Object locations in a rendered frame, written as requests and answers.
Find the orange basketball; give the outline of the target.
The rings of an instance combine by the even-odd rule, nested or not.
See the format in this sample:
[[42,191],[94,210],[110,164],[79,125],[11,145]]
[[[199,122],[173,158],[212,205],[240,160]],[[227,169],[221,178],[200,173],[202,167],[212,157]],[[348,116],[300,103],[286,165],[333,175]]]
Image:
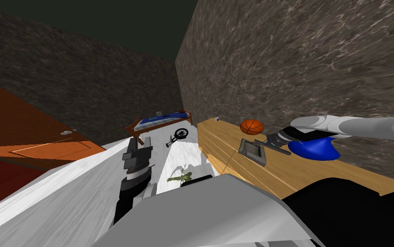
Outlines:
[[264,125],[256,119],[247,119],[240,125],[240,130],[247,135],[258,135],[264,130]]

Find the light wooden desk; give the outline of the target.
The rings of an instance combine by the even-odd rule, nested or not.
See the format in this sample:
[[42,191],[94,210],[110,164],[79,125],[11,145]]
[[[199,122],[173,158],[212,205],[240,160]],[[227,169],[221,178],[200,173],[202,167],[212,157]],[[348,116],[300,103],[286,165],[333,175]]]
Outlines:
[[197,124],[198,144],[219,174],[231,174],[283,199],[324,178],[354,181],[380,195],[394,192],[394,179],[341,161],[314,161],[297,155],[285,155],[265,148],[266,165],[261,166],[239,154],[242,139],[264,141],[262,134],[244,134],[239,126],[215,121]]

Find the grey square tray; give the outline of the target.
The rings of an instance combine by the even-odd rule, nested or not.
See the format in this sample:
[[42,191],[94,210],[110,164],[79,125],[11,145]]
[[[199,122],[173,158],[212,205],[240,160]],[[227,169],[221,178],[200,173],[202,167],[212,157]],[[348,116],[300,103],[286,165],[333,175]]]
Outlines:
[[247,139],[242,139],[238,153],[256,162],[258,165],[263,167],[266,165],[267,160],[265,157],[264,147],[258,143],[251,142]]

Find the blue rounded object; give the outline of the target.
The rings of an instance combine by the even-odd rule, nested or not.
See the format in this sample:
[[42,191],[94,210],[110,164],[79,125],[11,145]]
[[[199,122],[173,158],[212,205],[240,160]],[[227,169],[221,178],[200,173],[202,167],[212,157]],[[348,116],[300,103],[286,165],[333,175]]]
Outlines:
[[324,137],[311,141],[289,142],[290,152],[309,160],[332,161],[340,158],[339,152],[332,145],[334,138]]

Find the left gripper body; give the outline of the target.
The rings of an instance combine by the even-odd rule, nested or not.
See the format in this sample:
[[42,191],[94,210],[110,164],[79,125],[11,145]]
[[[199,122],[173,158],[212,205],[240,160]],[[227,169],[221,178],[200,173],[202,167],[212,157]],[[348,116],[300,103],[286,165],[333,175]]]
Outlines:
[[124,169],[146,165],[152,157],[153,146],[138,149],[123,154]]

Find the dark grey stick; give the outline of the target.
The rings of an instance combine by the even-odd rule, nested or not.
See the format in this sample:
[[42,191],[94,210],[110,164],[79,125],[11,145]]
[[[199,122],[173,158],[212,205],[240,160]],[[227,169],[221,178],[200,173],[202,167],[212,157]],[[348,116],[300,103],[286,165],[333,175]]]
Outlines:
[[262,146],[265,146],[267,148],[270,148],[270,149],[272,149],[274,151],[280,152],[282,154],[291,155],[291,152],[290,151],[286,151],[285,149],[282,149],[281,148],[282,145],[279,145],[278,142],[277,142],[277,144],[274,144],[274,142],[262,142],[262,141],[259,141],[259,140],[256,140],[256,139],[254,140],[254,142],[259,144],[259,145],[262,145]]

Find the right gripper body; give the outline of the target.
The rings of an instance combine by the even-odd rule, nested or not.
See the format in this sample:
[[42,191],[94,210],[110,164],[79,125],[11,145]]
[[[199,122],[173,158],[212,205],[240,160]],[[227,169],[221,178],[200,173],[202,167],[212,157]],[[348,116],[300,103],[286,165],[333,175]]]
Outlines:
[[273,133],[273,134],[268,134],[266,135],[267,142],[266,145],[268,146],[274,146],[276,148],[281,148],[282,146],[285,146],[288,144],[288,141],[283,139],[278,135],[278,133]]

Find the wooden bed with blue cover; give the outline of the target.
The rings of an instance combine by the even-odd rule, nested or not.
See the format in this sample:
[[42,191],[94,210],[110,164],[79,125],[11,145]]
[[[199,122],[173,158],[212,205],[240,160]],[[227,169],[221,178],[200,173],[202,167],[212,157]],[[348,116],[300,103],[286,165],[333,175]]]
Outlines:
[[131,124],[129,127],[125,127],[125,129],[131,137],[134,137],[138,141],[139,144],[144,145],[144,142],[139,138],[140,134],[185,120],[193,125],[191,112],[180,110],[175,113],[156,117],[145,119],[137,118],[133,124]]

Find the orange wooden cabinet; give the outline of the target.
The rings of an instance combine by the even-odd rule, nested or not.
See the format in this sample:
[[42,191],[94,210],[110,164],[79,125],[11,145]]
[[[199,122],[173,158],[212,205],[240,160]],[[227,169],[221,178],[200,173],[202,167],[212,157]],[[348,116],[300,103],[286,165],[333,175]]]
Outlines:
[[50,170],[104,148],[0,87],[0,160]]

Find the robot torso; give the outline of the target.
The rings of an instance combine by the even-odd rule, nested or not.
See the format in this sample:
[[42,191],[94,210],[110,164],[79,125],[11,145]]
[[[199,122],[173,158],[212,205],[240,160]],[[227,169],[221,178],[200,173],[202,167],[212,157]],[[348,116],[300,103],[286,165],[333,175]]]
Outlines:
[[143,199],[91,247],[326,247],[277,196],[224,174]]

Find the black bicycle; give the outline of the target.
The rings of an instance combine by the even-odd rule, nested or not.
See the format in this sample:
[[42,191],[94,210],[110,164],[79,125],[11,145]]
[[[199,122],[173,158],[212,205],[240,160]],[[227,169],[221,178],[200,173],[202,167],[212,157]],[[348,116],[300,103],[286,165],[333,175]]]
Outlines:
[[169,142],[166,143],[166,147],[170,147],[177,140],[185,139],[188,136],[188,130],[185,128],[177,129],[174,135],[170,136]]

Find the green plant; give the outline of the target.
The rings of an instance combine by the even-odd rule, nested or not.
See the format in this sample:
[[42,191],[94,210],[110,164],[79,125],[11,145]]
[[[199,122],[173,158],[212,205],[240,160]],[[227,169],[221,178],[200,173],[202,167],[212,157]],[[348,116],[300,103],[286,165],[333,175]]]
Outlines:
[[[189,164],[185,163],[182,166],[177,166],[176,169],[172,172],[171,176],[167,179],[167,182],[170,181],[179,181],[181,184],[184,182],[191,181],[192,172],[185,173],[185,170],[189,167]],[[173,176],[176,171],[180,171],[179,176]]]

